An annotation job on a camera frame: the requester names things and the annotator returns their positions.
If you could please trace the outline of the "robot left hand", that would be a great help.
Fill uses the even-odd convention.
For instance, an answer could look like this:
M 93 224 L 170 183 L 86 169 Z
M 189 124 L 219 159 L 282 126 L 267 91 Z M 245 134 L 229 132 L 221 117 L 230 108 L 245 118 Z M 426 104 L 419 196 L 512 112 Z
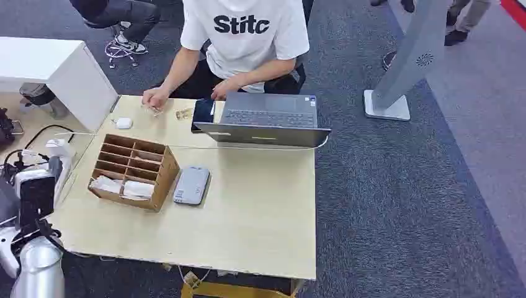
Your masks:
M 55 178 L 54 203 L 57 205 L 73 166 L 76 150 L 65 139 L 59 138 L 50 139 L 45 147 L 50 153 L 48 172 Z

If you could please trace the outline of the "person's left hand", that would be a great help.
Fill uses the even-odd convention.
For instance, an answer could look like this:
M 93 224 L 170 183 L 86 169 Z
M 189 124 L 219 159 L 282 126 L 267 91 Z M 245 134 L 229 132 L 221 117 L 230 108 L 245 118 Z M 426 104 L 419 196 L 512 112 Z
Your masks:
M 228 92 L 237 92 L 242 88 L 242 81 L 236 77 L 228 78 L 217 84 L 210 95 L 214 101 L 224 101 Z

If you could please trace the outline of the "person's right hand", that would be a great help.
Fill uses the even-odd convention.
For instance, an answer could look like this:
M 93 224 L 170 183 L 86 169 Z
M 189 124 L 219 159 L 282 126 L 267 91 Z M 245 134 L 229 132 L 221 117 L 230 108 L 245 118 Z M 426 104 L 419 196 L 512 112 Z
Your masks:
M 141 101 L 144 106 L 152 110 L 161 111 L 170 94 L 170 90 L 163 87 L 151 88 L 144 91 Z

